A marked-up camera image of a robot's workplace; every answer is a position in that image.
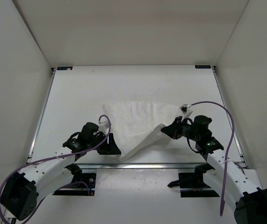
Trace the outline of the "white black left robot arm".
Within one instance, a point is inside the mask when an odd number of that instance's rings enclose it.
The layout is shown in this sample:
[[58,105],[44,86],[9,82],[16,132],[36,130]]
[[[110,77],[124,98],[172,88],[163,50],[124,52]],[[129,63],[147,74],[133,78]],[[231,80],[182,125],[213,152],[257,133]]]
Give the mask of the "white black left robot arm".
[[52,157],[30,162],[13,171],[0,186],[0,217],[5,222],[1,207],[17,220],[27,222],[42,201],[58,189],[76,186],[82,171],[75,162],[90,151],[102,155],[120,154],[111,122],[86,123],[80,132],[72,134]]

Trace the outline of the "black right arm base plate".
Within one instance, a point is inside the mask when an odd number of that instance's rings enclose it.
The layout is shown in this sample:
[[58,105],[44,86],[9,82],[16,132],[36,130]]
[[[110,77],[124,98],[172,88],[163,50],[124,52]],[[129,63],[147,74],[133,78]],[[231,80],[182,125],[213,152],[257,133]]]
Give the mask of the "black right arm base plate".
[[180,188],[181,198],[219,197],[209,185],[204,183],[204,174],[215,170],[208,163],[197,165],[193,172],[179,172],[178,180],[168,184],[169,188]]

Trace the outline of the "white pleated skirt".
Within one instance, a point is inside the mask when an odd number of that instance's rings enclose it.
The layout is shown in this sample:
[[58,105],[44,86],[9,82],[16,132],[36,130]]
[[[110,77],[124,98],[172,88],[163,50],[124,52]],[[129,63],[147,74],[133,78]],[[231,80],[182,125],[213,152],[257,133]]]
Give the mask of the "white pleated skirt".
[[178,106],[151,101],[105,103],[103,111],[110,119],[111,133],[121,151],[121,162],[146,148],[168,145],[171,138],[161,129],[181,115]]

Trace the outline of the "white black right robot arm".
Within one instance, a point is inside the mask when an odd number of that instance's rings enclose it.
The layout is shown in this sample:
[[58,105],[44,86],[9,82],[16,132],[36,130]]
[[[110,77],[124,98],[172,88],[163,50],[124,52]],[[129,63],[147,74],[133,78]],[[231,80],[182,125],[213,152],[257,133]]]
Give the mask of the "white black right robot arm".
[[253,183],[242,170],[225,157],[225,150],[209,130],[211,118],[199,115],[191,124],[181,116],[161,129],[172,139],[185,137],[196,143],[205,163],[195,167],[194,183],[209,186],[233,210],[238,224],[267,224],[267,189]]

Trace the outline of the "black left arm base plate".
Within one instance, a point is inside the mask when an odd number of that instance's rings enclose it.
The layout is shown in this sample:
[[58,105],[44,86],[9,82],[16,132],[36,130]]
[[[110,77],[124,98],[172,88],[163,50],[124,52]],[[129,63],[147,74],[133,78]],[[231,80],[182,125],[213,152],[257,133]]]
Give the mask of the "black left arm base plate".
[[84,171],[78,165],[71,164],[67,169],[72,174],[69,184],[56,190],[54,196],[94,196],[96,186],[96,171]]

